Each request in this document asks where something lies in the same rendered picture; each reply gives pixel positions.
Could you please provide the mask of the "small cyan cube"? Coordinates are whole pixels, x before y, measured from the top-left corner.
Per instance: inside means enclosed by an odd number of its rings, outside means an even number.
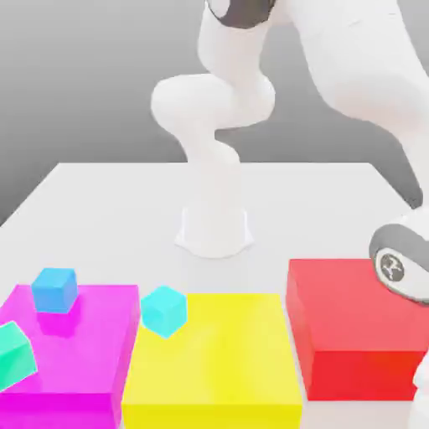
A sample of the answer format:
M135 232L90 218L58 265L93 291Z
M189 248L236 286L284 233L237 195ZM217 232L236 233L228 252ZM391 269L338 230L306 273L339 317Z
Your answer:
M142 324L164 339L188 320L187 297L168 286L157 287L140 301Z

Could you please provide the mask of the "small blue cube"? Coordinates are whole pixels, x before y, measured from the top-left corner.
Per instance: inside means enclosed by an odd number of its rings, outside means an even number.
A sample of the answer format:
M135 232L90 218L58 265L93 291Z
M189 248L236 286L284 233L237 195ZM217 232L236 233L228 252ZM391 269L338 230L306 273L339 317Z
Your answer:
M31 284L31 292L38 313L66 314L78 297L75 270L44 268Z

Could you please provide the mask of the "small green cube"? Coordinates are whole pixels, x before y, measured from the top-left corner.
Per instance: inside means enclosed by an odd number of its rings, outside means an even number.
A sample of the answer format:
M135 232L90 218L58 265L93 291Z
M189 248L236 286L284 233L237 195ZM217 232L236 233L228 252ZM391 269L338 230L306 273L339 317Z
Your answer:
M0 326L0 392L38 371L30 339L10 321Z

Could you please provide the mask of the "large yellow box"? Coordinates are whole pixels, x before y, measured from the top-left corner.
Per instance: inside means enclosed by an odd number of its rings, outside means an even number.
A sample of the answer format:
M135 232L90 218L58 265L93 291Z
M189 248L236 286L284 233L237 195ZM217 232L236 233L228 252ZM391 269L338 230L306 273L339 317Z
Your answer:
M302 395L275 293L193 293L169 339L137 331L125 429L300 429Z

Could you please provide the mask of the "large red box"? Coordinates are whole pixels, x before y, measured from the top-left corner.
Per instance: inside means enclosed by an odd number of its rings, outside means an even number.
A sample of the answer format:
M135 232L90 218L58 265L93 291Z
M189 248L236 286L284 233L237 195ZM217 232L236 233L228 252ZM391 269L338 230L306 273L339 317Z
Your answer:
M389 291L368 259L292 259L287 314L310 401L410 401L429 305Z

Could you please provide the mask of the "large magenta box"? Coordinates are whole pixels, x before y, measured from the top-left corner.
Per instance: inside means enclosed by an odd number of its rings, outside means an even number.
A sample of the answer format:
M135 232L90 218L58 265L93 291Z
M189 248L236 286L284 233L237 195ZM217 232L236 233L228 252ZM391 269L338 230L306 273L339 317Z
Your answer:
M38 371L0 393L0 429L118 429L139 318L135 286L82 286L69 313L49 314L17 285L0 324L23 330Z

